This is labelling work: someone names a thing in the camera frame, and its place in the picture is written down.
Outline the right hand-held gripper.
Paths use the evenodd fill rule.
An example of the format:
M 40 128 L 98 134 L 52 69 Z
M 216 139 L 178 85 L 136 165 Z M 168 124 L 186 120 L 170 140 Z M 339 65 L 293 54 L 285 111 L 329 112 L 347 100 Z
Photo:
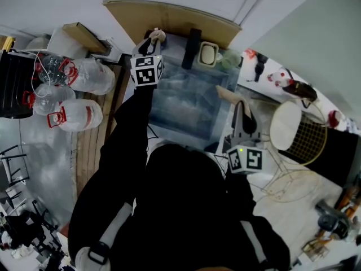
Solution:
M 250 109 L 249 113 L 245 103 L 239 101 L 235 106 L 232 127 L 234 135 L 240 135 L 240 133 L 258 135 L 262 131 L 262 121 L 253 109 Z M 265 170 L 265 149 L 240 145 L 231 135 L 228 135 L 224 138 L 224 152 L 232 174 L 248 175 Z

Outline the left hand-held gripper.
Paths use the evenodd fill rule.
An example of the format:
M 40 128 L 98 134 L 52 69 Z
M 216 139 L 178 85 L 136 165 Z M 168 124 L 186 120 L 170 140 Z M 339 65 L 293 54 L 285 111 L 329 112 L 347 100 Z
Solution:
M 142 55 L 139 53 L 160 53 L 161 41 L 154 40 L 151 42 L 151 38 L 148 37 L 137 44 L 134 49 L 131 63 L 131 76 L 134 80 L 136 87 L 157 85 L 164 70 L 163 56 L 158 55 Z

